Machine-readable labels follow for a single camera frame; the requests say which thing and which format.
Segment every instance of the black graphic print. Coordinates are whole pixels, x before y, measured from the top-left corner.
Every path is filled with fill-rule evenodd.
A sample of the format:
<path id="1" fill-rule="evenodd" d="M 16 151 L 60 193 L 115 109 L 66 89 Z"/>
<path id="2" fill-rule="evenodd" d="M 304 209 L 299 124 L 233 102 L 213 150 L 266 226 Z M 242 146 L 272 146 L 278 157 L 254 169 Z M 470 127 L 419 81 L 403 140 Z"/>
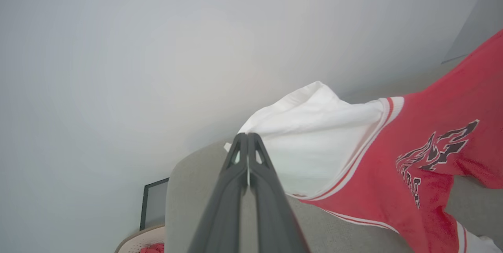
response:
<path id="1" fill-rule="evenodd" d="M 420 207 L 418 190 L 421 178 L 412 178 L 408 169 L 413 167 L 414 169 L 435 171 L 438 165 L 447 163 L 450 154 L 459 153 L 467 144 L 467 136 L 475 130 L 478 122 L 479 120 L 474 120 L 463 128 L 448 131 L 437 137 L 435 137 L 436 132 L 433 132 L 424 146 L 397 158 L 397 171 L 407 183 L 418 209 Z"/>

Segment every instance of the gray wall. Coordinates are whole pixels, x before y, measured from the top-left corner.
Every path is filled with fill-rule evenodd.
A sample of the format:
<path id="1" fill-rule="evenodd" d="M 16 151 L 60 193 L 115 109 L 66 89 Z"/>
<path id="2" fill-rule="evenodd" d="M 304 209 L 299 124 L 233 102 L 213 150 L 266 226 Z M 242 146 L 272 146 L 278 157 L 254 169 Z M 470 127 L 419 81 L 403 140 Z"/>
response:
<path id="1" fill-rule="evenodd" d="M 351 104 L 358 104 L 381 97 L 395 97 L 418 92 L 424 90 L 450 72 L 464 59 L 465 57 L 455 58 L 425 72 L 415 73 L 406 77 L 397 77 L 387 83 L 344 96 L 342 99 Z"/>
<path id="2" fill-rule="evenodd" d="M 478 0 L 444 60 L 471 53 L 503 29 L 503 0 Z"/>
<path id="3" fill-rule="evenodd" d="M 110 252 L 258 108 L 438 65 L 477 0 L 0 0 L 0 251 Z"/>

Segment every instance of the white fabric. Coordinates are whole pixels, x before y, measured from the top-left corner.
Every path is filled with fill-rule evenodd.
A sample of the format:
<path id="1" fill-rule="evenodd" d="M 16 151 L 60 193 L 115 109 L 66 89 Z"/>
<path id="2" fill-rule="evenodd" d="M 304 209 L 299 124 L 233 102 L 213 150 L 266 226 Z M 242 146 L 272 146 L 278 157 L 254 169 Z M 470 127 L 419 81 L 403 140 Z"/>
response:
<path id="1" fill-rule="evenodd" d="M 463 228 L 460 223 L 458 223 L 458 240 L 460 253 L 501 253 L 492 239 L 487 236 L 475 236 Z"/>
<path id="2" fill-rule="evenodd" d="M 383 115 L 381 101 L 348 104 L 317 81 L 254 113 L 239 133 L 258 133 L 287 194 L 327 186 Z"/>

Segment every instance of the black plastic tool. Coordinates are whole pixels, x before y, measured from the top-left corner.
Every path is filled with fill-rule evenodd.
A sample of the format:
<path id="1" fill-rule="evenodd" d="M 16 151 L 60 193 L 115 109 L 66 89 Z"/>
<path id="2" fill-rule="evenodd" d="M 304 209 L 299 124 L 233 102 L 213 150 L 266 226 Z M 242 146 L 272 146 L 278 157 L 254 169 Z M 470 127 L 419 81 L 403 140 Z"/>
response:
<path id="1" fill-rule="evenodd" d="M 239 213 L 248 186 L 248 170 L 250 188 L 257 201 L 259 253 L 310 253 L 264 143 L 256 133 L 234 137 L 187 253 L 239 253 Z"/>

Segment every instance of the red object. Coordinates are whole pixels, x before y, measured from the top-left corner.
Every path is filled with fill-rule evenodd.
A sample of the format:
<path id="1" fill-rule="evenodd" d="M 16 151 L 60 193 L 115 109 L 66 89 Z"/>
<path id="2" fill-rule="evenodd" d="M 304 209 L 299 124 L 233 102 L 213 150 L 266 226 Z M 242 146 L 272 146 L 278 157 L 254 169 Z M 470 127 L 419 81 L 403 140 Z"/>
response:
<path id="1" fill-rule="evenodd" d="M 156 243 L 149 247 L 142 248 L 140 253 L 164 253 L 164 243 Z"/>
<path id="2" fill-rule="evenodd" d="M 454 175 L 503 188 L 503 31 L 426 90 L 388 103 L 386 124 L 354 165 L 301 201 L 394 230 L 416 253 L 501 252 L 444 209 Z"/>

